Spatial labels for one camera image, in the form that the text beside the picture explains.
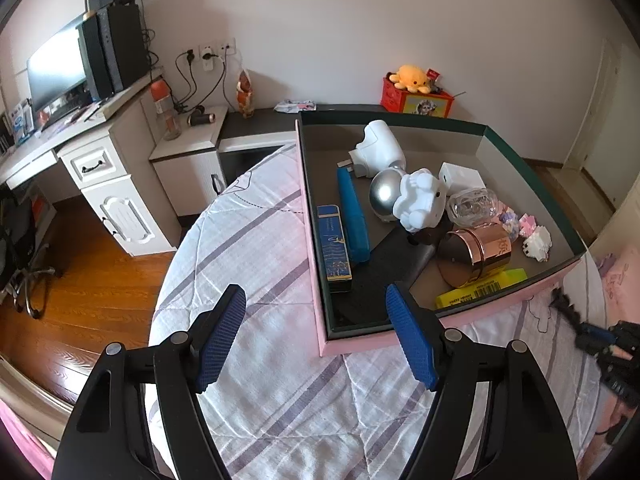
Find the rose gold metal cup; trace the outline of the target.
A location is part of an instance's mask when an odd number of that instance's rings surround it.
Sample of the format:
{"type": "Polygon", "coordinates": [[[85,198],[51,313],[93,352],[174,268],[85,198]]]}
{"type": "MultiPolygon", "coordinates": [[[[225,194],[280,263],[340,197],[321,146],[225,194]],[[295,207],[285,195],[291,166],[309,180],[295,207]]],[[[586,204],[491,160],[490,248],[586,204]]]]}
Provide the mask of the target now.
{"type": "Polygon", "coordinates": [[[437,246],[436,263],[453,288],[468,286],[502,271],[511,260],[512,245],[499,223],[449,231],[437,246]]]}

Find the yellow highlighter tube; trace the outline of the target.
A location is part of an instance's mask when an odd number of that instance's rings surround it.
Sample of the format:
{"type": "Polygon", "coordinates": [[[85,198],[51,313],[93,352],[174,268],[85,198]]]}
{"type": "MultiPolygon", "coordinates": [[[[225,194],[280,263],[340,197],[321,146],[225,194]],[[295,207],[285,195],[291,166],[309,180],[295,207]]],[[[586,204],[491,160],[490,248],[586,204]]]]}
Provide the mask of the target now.
{"type": "Polygon", "coordinates": [[[528,279],[524,269],[504,270],[489,278],[483,278],[461,288],[455,288],[450,292],[445,292],[435,299],[435,309],[445,309],[458,304],[488,297],[503,289],[509,288],[528,279]]]}

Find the red cartoon storage box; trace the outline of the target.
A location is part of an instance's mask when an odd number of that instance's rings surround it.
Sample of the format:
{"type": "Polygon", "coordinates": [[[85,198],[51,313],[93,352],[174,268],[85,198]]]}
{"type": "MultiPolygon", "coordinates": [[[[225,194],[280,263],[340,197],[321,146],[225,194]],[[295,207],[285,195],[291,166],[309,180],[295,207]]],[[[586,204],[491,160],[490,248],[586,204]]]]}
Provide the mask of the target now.
{"type": "Polygon", "coordinates": [[[445,91],[411,93],[397,89],[387,77],[383,79],[381,106],[388,112],[447,118],[452,104],[454,97],[445,91]]]}

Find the black hair clip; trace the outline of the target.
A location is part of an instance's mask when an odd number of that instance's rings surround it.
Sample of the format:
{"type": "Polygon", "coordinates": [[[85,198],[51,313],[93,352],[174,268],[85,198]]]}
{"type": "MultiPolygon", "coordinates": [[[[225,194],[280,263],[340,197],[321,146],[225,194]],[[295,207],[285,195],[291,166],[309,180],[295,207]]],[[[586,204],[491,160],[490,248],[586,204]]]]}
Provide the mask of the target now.
{"type": "Polygon", "coordinates": [[[576,333],[580,331],[582,317],[575,309],[574,304],[570,302],[570,297],[567,296],[562,287],[552,289],[549,307],[557,310],[576,333]]]}

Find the white power adapter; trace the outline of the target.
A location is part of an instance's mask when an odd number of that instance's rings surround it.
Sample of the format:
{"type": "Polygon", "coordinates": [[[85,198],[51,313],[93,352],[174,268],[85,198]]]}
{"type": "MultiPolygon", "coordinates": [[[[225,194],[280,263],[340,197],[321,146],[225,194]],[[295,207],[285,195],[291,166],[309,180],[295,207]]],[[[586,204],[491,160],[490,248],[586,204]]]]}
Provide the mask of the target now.
{"type": "Polygon", "coordinates": [[[485,188],[485,182],[477,170],[451,162],[442,163],[438,178],[446,186],[448,196],[473,188],[485,188]]]}

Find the pink white brick figure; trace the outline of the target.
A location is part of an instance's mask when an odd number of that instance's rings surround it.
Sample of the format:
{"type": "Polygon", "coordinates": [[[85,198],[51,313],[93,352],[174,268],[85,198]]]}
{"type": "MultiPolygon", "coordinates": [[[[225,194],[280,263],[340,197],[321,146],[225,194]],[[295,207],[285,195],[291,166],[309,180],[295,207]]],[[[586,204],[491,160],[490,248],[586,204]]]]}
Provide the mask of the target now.
{"type": "Polygon", "coordinates": [[[523,239],[524,255],[538,262],[547,261],[552,247],[552,238],[548,229],[538,224],[531,214],[523,214],[518,224],[520,225],[518,235],[523,239]]]}

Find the blue plastic case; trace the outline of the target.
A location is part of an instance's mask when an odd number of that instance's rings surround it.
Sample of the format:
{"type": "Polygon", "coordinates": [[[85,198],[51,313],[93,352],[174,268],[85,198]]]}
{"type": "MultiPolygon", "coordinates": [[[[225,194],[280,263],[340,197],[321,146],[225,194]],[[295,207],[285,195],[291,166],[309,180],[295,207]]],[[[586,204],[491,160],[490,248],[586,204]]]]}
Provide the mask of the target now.
{"type": "Polygon", "coordinates": [[[346,167],[337,168],[336,178],[349,258],[353,264],[365,263],[370,259],[370,240],[354,182],[346,167]]]}

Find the clear plastic bottle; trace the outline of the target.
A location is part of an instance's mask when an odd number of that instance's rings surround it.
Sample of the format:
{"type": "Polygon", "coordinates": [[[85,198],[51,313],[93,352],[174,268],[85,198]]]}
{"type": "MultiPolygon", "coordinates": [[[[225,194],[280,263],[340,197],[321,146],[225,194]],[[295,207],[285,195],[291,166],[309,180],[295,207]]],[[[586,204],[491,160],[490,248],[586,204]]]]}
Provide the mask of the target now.
{"type": "Polygon", "coordinates": [[[468,188],[448,198],[446,211],[453,224],[470,228],[497,217],[500,200],[489,188],[468,188]]]}

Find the white plastic cone device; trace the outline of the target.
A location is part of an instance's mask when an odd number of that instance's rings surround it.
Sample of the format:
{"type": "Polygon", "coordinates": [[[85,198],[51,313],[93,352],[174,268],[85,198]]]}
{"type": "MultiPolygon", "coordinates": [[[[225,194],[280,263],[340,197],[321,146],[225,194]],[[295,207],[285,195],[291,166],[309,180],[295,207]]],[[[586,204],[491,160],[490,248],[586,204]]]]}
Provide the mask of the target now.
{"type": "Polygon", "coordinates": [[[404,151],[384,120],[369,122],[363,132],[363,140],[348,152],[356,178],[372,179],[390,167],[406,169],[404,151]]]}

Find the orange cap bottle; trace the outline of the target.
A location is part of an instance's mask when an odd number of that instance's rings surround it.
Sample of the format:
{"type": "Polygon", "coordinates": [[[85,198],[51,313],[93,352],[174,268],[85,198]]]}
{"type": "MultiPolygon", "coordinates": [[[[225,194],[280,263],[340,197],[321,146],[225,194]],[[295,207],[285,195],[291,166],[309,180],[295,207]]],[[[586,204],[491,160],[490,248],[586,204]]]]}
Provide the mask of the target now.
{"type": "Polygon", "coordinates": [[[156,114],[164,126],[164,139],[166,141],[177,139],[181,129],[167,82],[163,78],[154,80],[150,85],[150,91],[156,114]]]}

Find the black computer monitor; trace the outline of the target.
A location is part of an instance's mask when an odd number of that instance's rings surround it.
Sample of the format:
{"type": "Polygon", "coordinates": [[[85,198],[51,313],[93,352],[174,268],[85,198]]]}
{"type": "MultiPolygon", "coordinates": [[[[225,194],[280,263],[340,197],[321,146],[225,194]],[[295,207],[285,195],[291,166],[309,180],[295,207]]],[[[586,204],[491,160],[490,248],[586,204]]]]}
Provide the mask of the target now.
{"type": "Polygon", "coordinates": [[[32,110],[38,114],[54,100],[86,80],[79,45],[82,16],[52,35],[27,60],[32,110]]]}

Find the blue gold long box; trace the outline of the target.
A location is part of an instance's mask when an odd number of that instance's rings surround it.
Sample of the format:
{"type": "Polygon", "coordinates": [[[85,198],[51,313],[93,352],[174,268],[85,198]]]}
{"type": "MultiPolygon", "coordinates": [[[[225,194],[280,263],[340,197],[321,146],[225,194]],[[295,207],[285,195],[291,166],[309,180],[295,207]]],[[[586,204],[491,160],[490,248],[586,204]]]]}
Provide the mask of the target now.
{"type": "Polygon", "coordinates": [[[346,237],[342,226],[340,208],[322,205],[317,208],[320,245],[326,279],[330,283],[352,279],[346,237]]]}

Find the pink green storage box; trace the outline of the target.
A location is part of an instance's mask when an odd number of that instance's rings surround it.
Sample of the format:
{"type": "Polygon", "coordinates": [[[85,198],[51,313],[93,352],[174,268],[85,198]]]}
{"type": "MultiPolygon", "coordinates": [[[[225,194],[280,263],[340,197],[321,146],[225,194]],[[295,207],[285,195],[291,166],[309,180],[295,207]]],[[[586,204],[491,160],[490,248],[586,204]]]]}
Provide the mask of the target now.
{"type": "Polygon", "coordinates": [[[491,128],[370,110],[296,124],[318,349],[396,342],[388,286],[460,326],[539,292],[585,244],[491,128]]]}

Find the black computer tower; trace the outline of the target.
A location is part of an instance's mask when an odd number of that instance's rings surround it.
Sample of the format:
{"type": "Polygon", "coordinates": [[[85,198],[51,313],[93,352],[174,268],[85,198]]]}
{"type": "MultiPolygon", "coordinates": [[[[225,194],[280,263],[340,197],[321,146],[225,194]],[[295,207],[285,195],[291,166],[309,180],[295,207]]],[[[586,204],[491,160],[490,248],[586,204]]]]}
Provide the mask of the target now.
{"type": "Polygon", "coordinates": [[[104,6],[77,25],[87,87],[102,101],[147,75],[150,63],[136,4],[104,6]]]}

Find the pink donut brick model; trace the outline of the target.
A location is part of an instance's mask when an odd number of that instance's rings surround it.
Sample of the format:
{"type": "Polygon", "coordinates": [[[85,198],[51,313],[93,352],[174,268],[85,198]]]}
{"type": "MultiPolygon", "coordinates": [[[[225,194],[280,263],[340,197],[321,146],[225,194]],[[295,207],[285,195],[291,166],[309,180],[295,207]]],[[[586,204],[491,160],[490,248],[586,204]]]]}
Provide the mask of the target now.
{"type": "Polygon", "coordinates": [[[520,218],[512,208],[503,208],[498,214],[498,221],[510,238],[516,240],[520,236],[520,218]]]}

